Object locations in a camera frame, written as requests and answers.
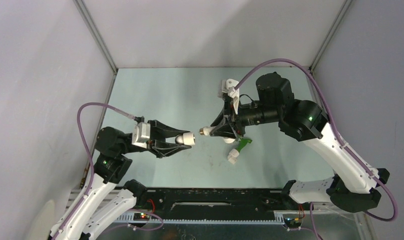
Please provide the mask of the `green plastic faucet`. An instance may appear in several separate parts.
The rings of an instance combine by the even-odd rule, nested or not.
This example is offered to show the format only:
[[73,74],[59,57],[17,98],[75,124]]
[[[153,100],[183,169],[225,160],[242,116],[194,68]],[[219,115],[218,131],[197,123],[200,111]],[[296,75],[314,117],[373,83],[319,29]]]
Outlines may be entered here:
[[248,137],[241,137],[237,140],[237,142],[238,142],[238,145],[235,147],[235,149],[238,152],[241,152],[243,150],[243,148],[245,148],[248,144],[251,144],[253,142],[253,140]]

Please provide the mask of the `white elbow fitting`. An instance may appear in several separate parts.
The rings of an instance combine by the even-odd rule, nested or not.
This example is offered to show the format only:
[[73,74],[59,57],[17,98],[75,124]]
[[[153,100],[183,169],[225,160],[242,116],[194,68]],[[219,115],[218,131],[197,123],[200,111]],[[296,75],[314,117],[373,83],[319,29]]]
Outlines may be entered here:
[[240,155],[240,152],[237,150],[237,149],[235,149],[235,148],[233,148],[230,152],[229,152],[229,154],[228,154],[228,156],[227,156],[227,160],[231,163],[231,164],[236,164],[236,162],[237,162],[237,158],[239,157],[239,155]]
[[185,132],[183,134],[179,134],[175,137],[175,143],[186,145],[186,146],[194,146],[195,145],[195,136],[193,132]]

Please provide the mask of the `white plastic faucet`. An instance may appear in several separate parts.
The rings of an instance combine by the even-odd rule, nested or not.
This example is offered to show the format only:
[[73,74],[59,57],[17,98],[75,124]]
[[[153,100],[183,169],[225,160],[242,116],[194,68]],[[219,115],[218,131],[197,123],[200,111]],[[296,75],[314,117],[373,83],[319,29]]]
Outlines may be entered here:
[[208,137],[222,138],[226,144],[231,144],[236,141],[236,134],[230,126],[204,126],[199,129],[199,134]]

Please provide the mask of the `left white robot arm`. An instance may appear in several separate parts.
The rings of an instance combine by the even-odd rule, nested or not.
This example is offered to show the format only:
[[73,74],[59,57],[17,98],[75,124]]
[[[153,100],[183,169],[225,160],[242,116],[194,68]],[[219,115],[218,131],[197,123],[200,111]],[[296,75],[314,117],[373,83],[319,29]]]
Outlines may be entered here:
[[147,204],[147,188],[132,179],[105,206],[100,204],[125,176],[129,153],[150,152],[157,158],[172,156],[195,145],[193,132],[167,126],[158,120],[136,118],[133,132],[102,128],[95,149],[100,153],[89,179],[62,218],[51,228],[50,240],[95,240],[120,215]]

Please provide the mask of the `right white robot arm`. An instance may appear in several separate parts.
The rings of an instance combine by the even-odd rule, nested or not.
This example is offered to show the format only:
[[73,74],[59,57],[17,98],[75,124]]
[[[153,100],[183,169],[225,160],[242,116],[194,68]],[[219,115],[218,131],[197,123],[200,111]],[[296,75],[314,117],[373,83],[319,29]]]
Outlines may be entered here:
[[223,109],[210,126],[200,129],[201,135],[221,137],[230,143],[243,139],[247,126],[277,123],[281,132],[313,149],[334,171],[334,176],[323,180],[288,181],[280,196],[285,208],[331,203],[358,213],[378,206],[381,193],[377,187],[387,182],[389,171],[371,167],[350,146],[340,145],[328,115],[317,103],[295,99],[290,81],[276,72],[257,79],[259,99],[251,103],[242,104],[238,96],[228,95],[237,85],[233,79],[221,82]]

